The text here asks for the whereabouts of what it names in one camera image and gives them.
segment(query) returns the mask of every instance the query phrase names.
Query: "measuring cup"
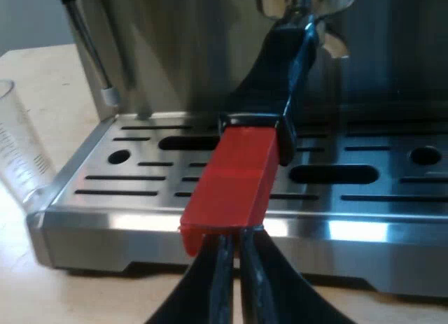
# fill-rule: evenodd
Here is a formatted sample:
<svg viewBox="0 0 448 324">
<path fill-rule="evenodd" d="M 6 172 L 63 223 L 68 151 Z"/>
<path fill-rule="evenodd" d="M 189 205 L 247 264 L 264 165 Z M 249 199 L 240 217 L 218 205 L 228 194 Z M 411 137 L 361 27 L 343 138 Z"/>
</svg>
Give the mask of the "measuring cup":
<svg viewBox="0 0 448 324">
<path fill-rule="evenodd" d="M 14 82 L 0 80 L 0 179 L 29 213 L 54 175 Z"/>
</svg>

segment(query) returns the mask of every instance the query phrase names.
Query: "drip tray grate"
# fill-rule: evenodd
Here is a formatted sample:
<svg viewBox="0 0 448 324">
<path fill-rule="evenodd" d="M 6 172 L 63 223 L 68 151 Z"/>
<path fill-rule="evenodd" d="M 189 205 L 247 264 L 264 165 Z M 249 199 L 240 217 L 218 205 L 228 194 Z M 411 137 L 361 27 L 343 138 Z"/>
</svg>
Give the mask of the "drip tray grate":
<svg viewBox="0 0 448 324">
<path fill-rule="evenodd" d="M 447 132 L 440 120 L 305 123 L 267 213 L 448 218 Z M 52 206 L 181 213 L 218 141 L 210 120 L 118 117 Z"/>
</svg>

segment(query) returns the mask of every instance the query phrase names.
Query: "espresso machine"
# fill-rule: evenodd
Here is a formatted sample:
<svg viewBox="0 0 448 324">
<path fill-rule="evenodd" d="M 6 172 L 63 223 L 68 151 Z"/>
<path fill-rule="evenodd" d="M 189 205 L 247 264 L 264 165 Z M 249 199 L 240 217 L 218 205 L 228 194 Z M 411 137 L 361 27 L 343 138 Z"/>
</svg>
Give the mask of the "espresso machine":
<svg viewBox="0 0 448 324">
<path fill-rule="evenodd" d="M 101 122 L 27 216 L 37 260 L 188 264 L 179 219 L 220 134 L 275 112 L 264 228 L 294 268 L 447 297 L 448 0 L 313 1 L 63 0 Z M 285 15 L 316 25 L 303 92 L 239 108 Z"/>
</svg>

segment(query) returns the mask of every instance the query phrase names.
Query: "wooden countertop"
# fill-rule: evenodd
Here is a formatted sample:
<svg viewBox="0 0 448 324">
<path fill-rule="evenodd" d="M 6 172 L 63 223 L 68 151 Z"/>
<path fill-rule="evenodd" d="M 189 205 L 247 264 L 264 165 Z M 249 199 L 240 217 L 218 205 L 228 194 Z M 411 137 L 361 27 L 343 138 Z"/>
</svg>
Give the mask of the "wooden countertop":
<svg viewBox="0 0 448 324">
<path fill-rule="evenodd" d="M 56 169 L 98 123 L 74 45 L 15 50 L 0 57 L 0 78 L 13 79 Z M 181 278 L 151 269 L 132 276 L 75 275 L 38 265 L 24 215 L 0 188 L 2 323 L 142 323 Z M 328 286 L 318 292 L 358 323 L 448 323 L 448 302 Z M 242 323 L 239 281 L 234 323 Z"/>
</svg>

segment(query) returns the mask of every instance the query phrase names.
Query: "red block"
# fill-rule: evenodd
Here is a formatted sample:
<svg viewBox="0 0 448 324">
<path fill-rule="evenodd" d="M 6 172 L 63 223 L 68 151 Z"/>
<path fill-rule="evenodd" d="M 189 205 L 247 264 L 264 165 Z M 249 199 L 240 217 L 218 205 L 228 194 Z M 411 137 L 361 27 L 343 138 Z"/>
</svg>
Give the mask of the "red block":
<svg viewBox="0 0 448 324">
<path fill-rule="evenodd" d="M 262 225 L 278 163 L 275 128 L 224 131 L 181 217 L 190 255 L 199 250 L 203 234 Z"/>
</svg>

